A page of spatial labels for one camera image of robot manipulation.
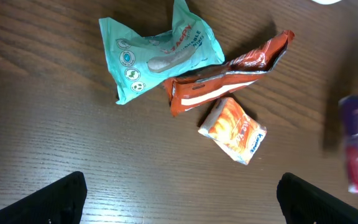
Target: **wooden table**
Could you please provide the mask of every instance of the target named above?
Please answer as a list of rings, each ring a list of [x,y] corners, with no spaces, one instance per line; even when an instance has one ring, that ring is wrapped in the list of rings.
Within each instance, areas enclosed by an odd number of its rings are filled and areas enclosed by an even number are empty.
[[[284,172],[358,208],[337,116],[358,89],[358,0],[187,3],[227,59],[296,34],[272,73],[235,92],[268,129],[250,165],[196,133],[209,105],[173,118],[160,86],[115,104],[98,19],[155,35],[170,29],[173,1],[0,1],[0,209],[75,170],[88,186],[83,223],[284,223]]]

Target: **wood grain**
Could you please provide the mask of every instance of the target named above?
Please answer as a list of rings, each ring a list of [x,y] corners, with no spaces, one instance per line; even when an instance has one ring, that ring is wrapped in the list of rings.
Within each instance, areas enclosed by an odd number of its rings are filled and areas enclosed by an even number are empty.
[[[173,1],[0,0],[0,209],[75,170],[88,186],[82,223],[284,223],[284,172],[358,208],[336,106],[358,92],[358,0],[187,3],[227,59],[296,34],[275,71],[235,92],[268,129],[250,165],[196,133],[209,105],[172,118],[160,86],[115,104],[98,19],[155,35]]]

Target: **orange candy wrapper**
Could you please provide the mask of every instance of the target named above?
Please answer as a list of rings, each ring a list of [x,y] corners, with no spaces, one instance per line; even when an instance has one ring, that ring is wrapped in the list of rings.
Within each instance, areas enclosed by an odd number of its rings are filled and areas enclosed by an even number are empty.
[[[213,139],[234,161],[248,165],[266,135],[233,98],[216,102],[198,132]]]
[[[293,40],[294,33],[285,30],[258,49],[206,68],[195,75],[169,78],[163,85],[171,101],[171,113],[190,110],[227,93],[244,88],[271,71]]]

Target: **turquoise snack packet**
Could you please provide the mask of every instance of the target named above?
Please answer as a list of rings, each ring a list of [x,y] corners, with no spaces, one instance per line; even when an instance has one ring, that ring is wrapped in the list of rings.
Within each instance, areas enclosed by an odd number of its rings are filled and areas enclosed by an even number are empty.
[[[207,65],[222,64],[224,55],[212,29],[191,13],[185,0],[173,4],[172,30],[141,37],[111,18],[99,19],[108,70],[124,105],[165,79]]]

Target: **wooden surface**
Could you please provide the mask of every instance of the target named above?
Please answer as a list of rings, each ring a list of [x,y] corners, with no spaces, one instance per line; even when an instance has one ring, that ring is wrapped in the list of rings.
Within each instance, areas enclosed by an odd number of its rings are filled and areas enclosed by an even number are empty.
[[[235,92],[268,129],[250,165],[197,133],[209,105],[173,118],[160,86],[115,104],[98,19],[156,35],[173,1],[0,1],[0,209],[75,170],[88,186],[82,223],[284,223],[284,172],[358,208],[336,108],[358,91],[358,0],[187,3],[227,59],[296,34],[275,71]]]

